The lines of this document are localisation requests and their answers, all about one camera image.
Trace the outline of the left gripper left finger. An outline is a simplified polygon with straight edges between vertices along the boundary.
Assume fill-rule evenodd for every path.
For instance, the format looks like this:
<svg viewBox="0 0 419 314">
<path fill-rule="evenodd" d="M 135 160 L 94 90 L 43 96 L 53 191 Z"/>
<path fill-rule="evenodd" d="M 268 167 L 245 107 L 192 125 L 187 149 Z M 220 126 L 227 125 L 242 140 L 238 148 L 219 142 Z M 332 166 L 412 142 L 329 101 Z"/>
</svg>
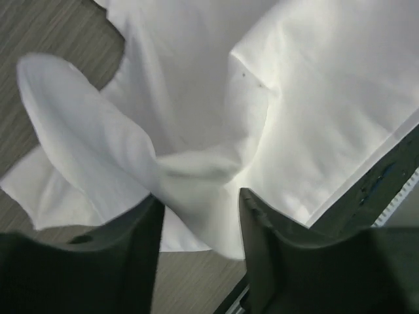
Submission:
<svg viewBox="0 0 419 314">
<path fill-rule="evenodd" d="M 150 195 L 55 245 L 1 234 L 1 312 L 150 313 L 164 209 Z"/>
</svg>

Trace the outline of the white long sleeve shirt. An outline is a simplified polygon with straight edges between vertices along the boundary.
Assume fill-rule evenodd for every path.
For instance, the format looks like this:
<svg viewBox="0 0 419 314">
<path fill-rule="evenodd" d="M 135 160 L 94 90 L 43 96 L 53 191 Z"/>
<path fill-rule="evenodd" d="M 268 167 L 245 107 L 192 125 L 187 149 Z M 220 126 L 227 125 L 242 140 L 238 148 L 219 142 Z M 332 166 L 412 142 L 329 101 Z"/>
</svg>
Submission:
<svg viewBox="0 0 419 314">
<path fill-rule="evenodd" d="M 242 259 L 238 194 L 313 225 L 418 124 L 417 1 L 100 1 L 125 40 L 101 90 L 16 67 L 39 146 L 1 188 L 38 230 L 154 194 L 162 250 Z"/>
</svg>

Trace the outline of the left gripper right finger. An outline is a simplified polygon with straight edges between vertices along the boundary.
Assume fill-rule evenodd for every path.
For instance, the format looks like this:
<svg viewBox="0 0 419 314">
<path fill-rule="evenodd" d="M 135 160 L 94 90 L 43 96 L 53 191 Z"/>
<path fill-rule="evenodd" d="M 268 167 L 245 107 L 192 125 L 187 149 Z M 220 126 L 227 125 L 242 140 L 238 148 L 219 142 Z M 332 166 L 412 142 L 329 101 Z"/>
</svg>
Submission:
<svg viewBox="0 0 419 314">
<path fill-rule="evenodd" d="M 252 313 L 417 313 L 418 229 L 333 239 L 239 195 Z"/>
</svg>

